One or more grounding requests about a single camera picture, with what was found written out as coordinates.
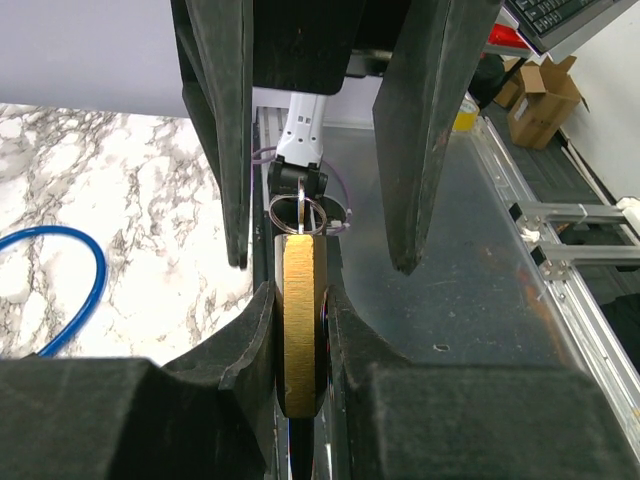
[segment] keyboard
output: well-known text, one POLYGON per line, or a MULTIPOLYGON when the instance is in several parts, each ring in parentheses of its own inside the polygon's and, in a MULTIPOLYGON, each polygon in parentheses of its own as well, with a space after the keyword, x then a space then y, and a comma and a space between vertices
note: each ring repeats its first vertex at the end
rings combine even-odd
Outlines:
POLYGON ((508 0, 528 26, 543 36, 598 0, 508 0))

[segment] box flap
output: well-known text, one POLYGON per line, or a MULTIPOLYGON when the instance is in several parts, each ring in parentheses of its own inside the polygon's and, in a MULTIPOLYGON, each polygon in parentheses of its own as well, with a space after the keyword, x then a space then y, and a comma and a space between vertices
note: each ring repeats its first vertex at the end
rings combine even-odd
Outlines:
POLYGON ((574 57, 573 55, 570 55, 562 62, 555 64, 551 61, 549 57, 547 57, 544 59, 544 62, 542 62, 542 68, 550 68, 553 70, 560 70, 562 72, 567 73, 569 70, 571 70, 571 67, 573 67, 573 64, 576 63, 576 60, 577 60, 576 57, 574 57))
POLYGON ((520 60, 519 58, 512 58, 510 60, 505 60, 503 63, 505 73, 510 72, 511 69, 516 66, 516 63, 518 63, 519 60, 520 60))
POLYGON ((525 92, 546 92, 547 89, 544 86, 544 81, 542 80, 542 75, 540 75, 540 69, 538 67, 522 67, 520 69, 520 76, 522 77, 525 92))

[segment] floor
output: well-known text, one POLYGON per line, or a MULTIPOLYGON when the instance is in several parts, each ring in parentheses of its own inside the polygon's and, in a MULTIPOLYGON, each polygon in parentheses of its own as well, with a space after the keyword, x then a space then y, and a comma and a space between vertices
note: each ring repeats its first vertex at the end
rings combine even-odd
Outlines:
MULTIPOLYGON (((542 151, 521 148, 511 143, 507 126, 507 110, 492 104, 484 110, 500 133, 518 168, 540 201, 547 203, 600 204, 601 201, 565 157, 562 144, 554 138, 542 151)), ((583 226, 572 232, 586 244, 624 244, 615 227, 583 226)), ((616 298, 640 293, 640 271, 619 272, 615 267, 582 267, 580 273, 600 305, 616 298)))

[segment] key ring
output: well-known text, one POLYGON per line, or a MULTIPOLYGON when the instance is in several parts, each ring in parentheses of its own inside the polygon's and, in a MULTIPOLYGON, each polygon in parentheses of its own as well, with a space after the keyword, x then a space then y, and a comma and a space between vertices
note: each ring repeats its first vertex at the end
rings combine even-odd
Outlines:
POLYGON ((269 218, 273 222, 273 224, 282 230, 285 233, 289 233, 292 235, 298 235, 300 233, 307 235, 319 235, 321 234, 325 227, 327 226, 327 213, 324 211, 324 208, 313 200, 312 198, 307 197, 304 194, 304 187, 302 187, 302 182, 298 181, 298 193, 297 194, 287 194, 287 195, 276 195, 273 197, 271 202, 269 203, 269 218), (286 199, 295 199, 298 201, 298 228, 291 228, 289 225, 284 223, 282 220, 278 218, 278 216, 273 211, 273 207, 276 203, 286 200, 286 199), (309 203, 311 206, 311 210, 316 212, 320 216, 320 226, 315 228, 314 230, 305 231, 304 230, 304 206, 305 202, 309 203))

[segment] red object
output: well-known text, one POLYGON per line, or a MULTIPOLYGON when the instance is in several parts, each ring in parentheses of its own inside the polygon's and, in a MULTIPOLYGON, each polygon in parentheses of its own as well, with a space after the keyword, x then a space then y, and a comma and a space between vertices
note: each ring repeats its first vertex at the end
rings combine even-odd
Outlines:
POLYGON ((491 45, 499 45, 501 47, 522 48, 529 50, 529 46, 518 35, 513 28, 504 25, 494 25, 491 35, 489 35, 489 43, 491 45))

